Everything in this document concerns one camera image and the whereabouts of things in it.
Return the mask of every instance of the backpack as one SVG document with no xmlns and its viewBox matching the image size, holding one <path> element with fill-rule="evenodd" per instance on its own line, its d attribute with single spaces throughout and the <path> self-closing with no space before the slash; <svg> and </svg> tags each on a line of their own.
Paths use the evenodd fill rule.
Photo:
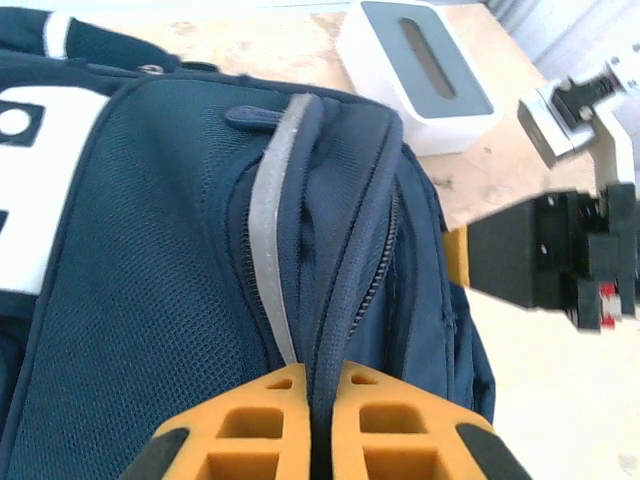
<svg viewBox="0 0 640 480">
<path fill-rule="evenodd" d="M 0 9 L 0 32 L 49 15 Z M 67 43 L 97 34 L 149 48 L 77 20 Z M 117 477 L 167 418 L 296 362 L 317 478 L 345 360 L 492 420 L 437 192 L 395 112 L 157 47 L 133 63 L 172 58 L 162 75 L 105 61 L 104 42 L 65 60 L 15 43 L 0 132 L 6 112 L 28 121 L 0 135 L 0 476 Z"/>
</svg>

